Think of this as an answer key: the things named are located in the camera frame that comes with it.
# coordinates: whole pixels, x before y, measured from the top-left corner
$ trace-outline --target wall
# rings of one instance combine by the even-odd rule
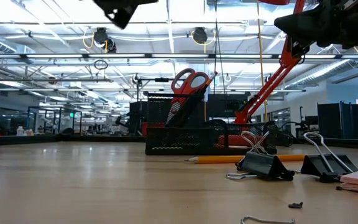
[[[358,99],[358,85],[329,84],[327,85],[328,103],[351,102],[356,104]]]
[[[317,116],[317,104],[327,102],[326,82],[319,83],[316,87],[305,88],[304,93],[289,93],[284,101],[270,101],[267,105],[267,112],[290,108],[291,121],[300,122],[300,107],[302,106],[302,117]],[[261,106],[254,115],[264,113]],[[295,125],[291,125],[291,132],[295,135]]]

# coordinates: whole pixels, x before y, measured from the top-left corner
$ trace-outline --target table surface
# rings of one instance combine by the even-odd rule
[[[307,175],[293,182],[225,174],[234,164],[146,156],[144,143],[0,146],[0,223],[240,223],[246,215],[296,223],[358,223],[358,193]],[[358,167],[358,149],[346,153]],[[312,146],[281,154],[315,154]],[[286,162],[300,169],[301,162]],[[303,202],[301,210],[289,203]]]

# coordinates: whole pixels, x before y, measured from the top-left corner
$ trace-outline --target pencil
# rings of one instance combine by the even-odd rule
[[[282,162],[303,161],[305,155],[277,155]],[[239,162],[244,156],[199,156],[185,160],[194,164],[225,164]]]

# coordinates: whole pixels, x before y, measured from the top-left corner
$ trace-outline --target yellow cable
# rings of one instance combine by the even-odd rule
[[[258,10],[258,29],[259,29],[259,57],[260,57],[260,79],[262,81],[262,86],[265,85],[265,80],[264,80],[264,66],[263,66],[263,60],[262,60],[262,32],[260,30],[260,19],[259,19],[259,1],[256,0],[256,6],[257,6],[257,10]],[[266,100],[264,101],[264,105],[265,105],[265,122],[267,122],[267,104],[266,104]]]
[[[104,53],[107,53],[107,40],[104,41]]]
[[[213,38],[209,43],[199,44],[199,43],[197,43],[197,42],[194,40],[193,34],[194,34],[194,31],[191,32],[191,39],[194,41],[194,43],[196,43],[196,44],[198,44],[198,45],[203,45],[203,46],[204,46],[204,53],[206,53],[206,46],[209,45],[209,44],[212,44],[212,42],[215,41],[215,37],[216,37],[216,32],[214,32],[214,38]]]
[[[94,32],[92,33],[92,43],[91,43],[91,46],[88,46],[86,43],[85,43],[85,38],[82,39],[82,43],[84,44],[84,46],[87,48],[87,49],[91,49],[93,47],[93,41],[94,41]]]
[[[354,50],[358,53],[358,49],[357,49],[357,47],[353,47],[354,48]]]

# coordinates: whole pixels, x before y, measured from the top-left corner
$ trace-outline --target bottle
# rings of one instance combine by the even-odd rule
[[[24,129],[23,126],[19,126],[16,130],[16,136],[23,136]]]

